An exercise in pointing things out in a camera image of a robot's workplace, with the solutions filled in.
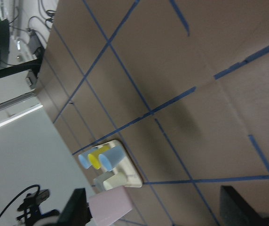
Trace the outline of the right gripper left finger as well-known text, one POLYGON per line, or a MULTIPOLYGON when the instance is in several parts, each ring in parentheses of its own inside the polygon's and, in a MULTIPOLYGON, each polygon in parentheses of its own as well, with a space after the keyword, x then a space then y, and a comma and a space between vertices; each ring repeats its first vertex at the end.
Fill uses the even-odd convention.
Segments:
POLYGON ((48 217, 37 222, 38 226, 85 226, 92 215, 87 203, 85 188, 73 191, 59 216, 48 217))

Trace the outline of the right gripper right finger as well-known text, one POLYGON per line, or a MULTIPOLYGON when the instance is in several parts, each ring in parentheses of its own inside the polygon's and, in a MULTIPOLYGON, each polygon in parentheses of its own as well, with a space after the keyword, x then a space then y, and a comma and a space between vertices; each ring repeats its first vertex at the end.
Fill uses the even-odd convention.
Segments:
POLYGON ((226 226, 269 226, 232 186, 220 187, 220 216, 226 226))

